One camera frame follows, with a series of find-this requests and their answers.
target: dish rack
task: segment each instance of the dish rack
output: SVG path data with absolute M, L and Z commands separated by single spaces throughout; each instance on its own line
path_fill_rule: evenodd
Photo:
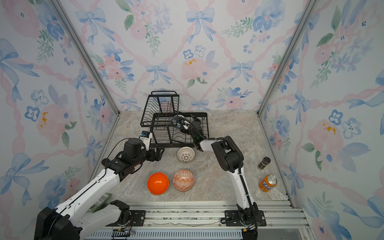
M 192 115 L 201 121 L 203 135 L 209 137 L 207 113 L 179 112 L 180 96 L 175 91 L 152 91 L 147 98 L 140 125 L 149 127 L 153 133 L 150 147 L 194 147 L 190 135 L 180 131 L 176 116 L 182 116 L 190 122 Z

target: beige patterned bowl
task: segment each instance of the beige patterned bowl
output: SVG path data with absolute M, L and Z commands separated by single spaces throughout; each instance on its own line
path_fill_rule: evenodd
M 173 176 L 173 186 L 180 192 L 188 191 L 193 186 L 194 182 L 195 177 L 186 169 L 178 171 Z

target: mounting plate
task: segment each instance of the mounting plate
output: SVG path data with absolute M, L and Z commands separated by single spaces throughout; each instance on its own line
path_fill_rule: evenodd
M 224 211 L 225 214 L 225 221 L 227 222 L 226 225 L 227 227 L 243 227 L 244 225 L 239 221 L 234 221 L 236 219 L 239 219 L 238 215 L 238 210 L 226 210 Z M 259 210 L 256 212 L 257 216 L 257 226 L 259 227 L 265 227 L 266 226 L 266 221 L 265 221 L 265 216 L 264 212 Z
M 144 226 L 144 220 L 145 220 L 145 210 L 129 210 L 130 213 L 133 216 L 133 227 L 142 227 Z M 107 227 L 120 227 L 116 223 L 111 223 L 107 225 Z

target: wall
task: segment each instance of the wall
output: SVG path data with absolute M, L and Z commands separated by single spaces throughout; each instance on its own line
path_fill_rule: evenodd
M 306 0 L 62 1 L 121 110 L 258 109 Z
M 263 116 L 317 240 L 384 239 L 383 11 L 320 0 Z
M 0 9 L 0 239 L 87 184 L 114 114 L 45 1 Z

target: robotic arm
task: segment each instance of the robotic arm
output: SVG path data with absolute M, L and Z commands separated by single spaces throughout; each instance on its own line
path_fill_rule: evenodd
M 257 231 L 258 225 L 265 226 L 263 211 L 259 210 L 253 197 L 248 192 L 244 178 L 244 156 L 230 136 L 206 138 L 201 122 L 195 116 L 190 122 L 183 117 L 176 117 L 181 125 L 180 131 L 191 135 L 196 149 L 212 151 L 224 171 L 228 172 L 237 199 L 237 216 L 235 219 L 223 218 L 221 223 L 241 222 L 243 231 Z M 150 148 L 152 133 L 143 131 L 139 138 L 129 138 L 124 150 L 111 161 L 102 160 L 103 169 L 90 183 L 55 209 L 46 207 L 37 216 L 34 240 L 82 240 L 98 229 L 117 223 L 126 226 L 130 223 L 129 206 L 122 201 L 111 202 L 105 208 L 83 217 L 85 212 L 104 193 L 121 182 L 127 175 L 137 172 L 144 161 L 159 161 L 164 148 Z

